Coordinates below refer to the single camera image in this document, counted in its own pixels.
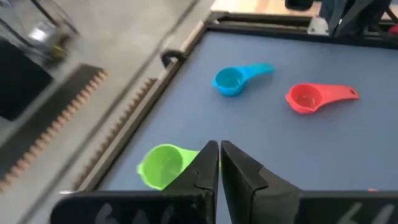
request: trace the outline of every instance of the blue table surface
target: blue table surface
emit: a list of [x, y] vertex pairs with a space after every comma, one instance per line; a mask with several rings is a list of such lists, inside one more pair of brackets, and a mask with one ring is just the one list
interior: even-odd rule
[[[200, 150], [230, 140], [275, 174], [305, 190], [398, 189], [398, 51], [208, 32], [158, 101], [103, 190], [149, 190], [137, 165], [154, 146]], [[271, 63], [234, 98], [211, 85], [232, 65]], [[361, 98], [295, 113], [294, 84], [344, 84]], [[219, 184], [217, 223], [230, 223]]]

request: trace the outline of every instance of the red measuring cup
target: red measuring cup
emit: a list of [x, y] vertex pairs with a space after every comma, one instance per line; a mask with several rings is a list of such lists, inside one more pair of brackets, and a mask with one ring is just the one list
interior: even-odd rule
[[328, 103], [358, 98], [358, 92], [350, 86], [315, 83], [294, 85], [286, 95], [293, 110], [303, 114], [314, 113]]

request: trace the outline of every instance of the serrated edge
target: serrated edge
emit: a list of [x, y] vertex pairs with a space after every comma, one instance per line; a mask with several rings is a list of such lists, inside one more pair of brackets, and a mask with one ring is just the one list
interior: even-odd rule
[[27, 170], [46, 148], [47, 144], [58, 134], [58, 132], [71, 120], [73, 115], [88, 100], [91, 94], [102, 84], [103, 80], [109, 74], [100, 71], [96, 74], [82, 89], [76, 97], [71, 100], [68, 106], [60, 113], [60, 115], [52, 122], [52, 124], [40, 135], [35, 143], [30, 146], [23, 156], [10, 168], [10, 171], [0, 179], [0, 194], [4, 193], [8, 188], [12, 187], [12, 183], [16, 181], [25, 170]]
[[88, 163], [83, 166], [83, 170], [78, 174], [78, 177], [72, 183], [72, 190], [79, 189], [80, 185], [88, 177], [95, 164], [106, 152], [108, 146], [112, 143], [113, 139], [115, 139], [123, 125], [130, 118], [133, 112], [135, 112], [141, 101], [145, 98], [146, 94], [148, 94], [149, 90], [155, 85], [157, 80], [157, 78], [148, 78], [146, 82], [142, 84], [140, 90], [136, 93], [135, 97], [130, 101], [128, 106], [123, 110], [121, 116], [113, 124], [113, 127], [109, 130], [109, 133], [103, 139], [94, 155], [89, 159]]

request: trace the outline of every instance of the green measuring cup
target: green measuring cup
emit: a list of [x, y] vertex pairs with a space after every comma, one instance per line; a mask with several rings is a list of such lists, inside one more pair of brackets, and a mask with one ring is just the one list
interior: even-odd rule
[[138, 174], [146, 185], [163, 190], [194, 160], [199, 151], [161, 144], [151, 149], [138, 165]]

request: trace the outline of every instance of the blue measuring cup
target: blue measuring cup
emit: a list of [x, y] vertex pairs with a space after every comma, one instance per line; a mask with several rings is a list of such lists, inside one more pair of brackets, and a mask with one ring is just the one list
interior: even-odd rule
[[274, 66], [266, 63], [224, 68], [217, 73], [213, 86], [224, 96], [236, 96], [243, 91], [247, 81], [274, 70]]

